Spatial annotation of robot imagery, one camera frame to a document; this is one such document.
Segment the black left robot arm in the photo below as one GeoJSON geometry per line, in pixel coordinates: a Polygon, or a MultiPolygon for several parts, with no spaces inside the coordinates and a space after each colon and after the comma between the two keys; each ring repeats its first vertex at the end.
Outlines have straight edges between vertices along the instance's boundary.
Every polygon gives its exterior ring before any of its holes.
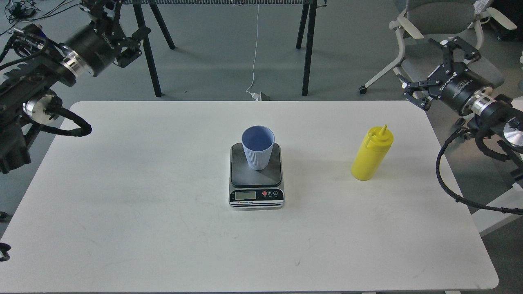
{"type": "Polygon", "coordinates": [[[126,36],[120,25],[125,4],[140,8],[141,2],[82,0],[80,9],[88,13],[90,23],[60,44],[35,24],[11,30],[1,58],[13,50],[19,59],[1,65],[10,69],[1,83],[2,173],[31,162],[29,149],[42,131],[76,137],[91,133],[91,125],[65,108],[51,87],[58,82],[74,86],[82,74],[96,77],[110,65],[124,68],[141,56],[141,45],[151,30],[139,24],[137,31],[126,36]]]}

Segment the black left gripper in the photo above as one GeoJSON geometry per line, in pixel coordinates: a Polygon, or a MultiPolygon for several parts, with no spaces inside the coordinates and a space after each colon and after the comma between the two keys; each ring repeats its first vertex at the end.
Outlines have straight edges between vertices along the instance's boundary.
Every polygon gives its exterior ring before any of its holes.
{"type": "Polygon", "coordinates": [[[81,0],[80,9],[88,13],[92,22],[61,44],[64,52],[74,52],[83,60],[93,77],[113,62],[127,67],[141,56],[141,42],[151,32],[148,27],[139,27],[131,37],[123,38],[119,24],[122,5],[121,0],[81,0]]]}

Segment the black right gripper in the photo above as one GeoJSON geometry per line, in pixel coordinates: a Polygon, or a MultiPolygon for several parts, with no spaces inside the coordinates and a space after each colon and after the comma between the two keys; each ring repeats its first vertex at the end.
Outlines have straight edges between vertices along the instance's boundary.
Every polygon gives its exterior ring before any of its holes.
{"type": "Polygon", "coordinates": [[[464,53],[464,60],[475,62],[481,59],[478,49],[461,37],[451,37],[439,43],[443,54],[443,64],[439,65],[427,80],[409,81],[398,73],[402,82],[403,98],[424,111],[428,111],[433,100],[440,100],[460,116],[472,113],[469,99],[477,91],[493,89],[494,84],[468,69],[465,63],[454,63],[454,50],[464,53]]]}

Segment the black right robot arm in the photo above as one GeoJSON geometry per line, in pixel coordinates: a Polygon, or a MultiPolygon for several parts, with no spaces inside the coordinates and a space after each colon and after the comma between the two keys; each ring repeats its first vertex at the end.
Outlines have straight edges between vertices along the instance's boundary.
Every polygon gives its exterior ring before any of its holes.
{"type": "Polygon", "coordinates": [[[500,208],[465,199],[452,191],[443,181],[440,162],[447,147],[459,137],[473,139],[485,156],[504,162],[512,161],[516,169],[511,172],[518,184],[522,183],[522,111],[512,106],[512,99],[500,94],[491,96],[494,85],[468,64],[481,58],[480,52],[460,37],[437,42],[429,40],[442,52],[442,62],[426,80],[410,81],[398,73],[403,83],[403,97],[418,108],[428,111],[430,104],[438,100],[455,111],[460,117],[473,115],[464,127],[458,125],[441,147],[436,158],[436,177],[443,190],[455,202],[473,208],[522,215],[521,208],[500,208]]]}

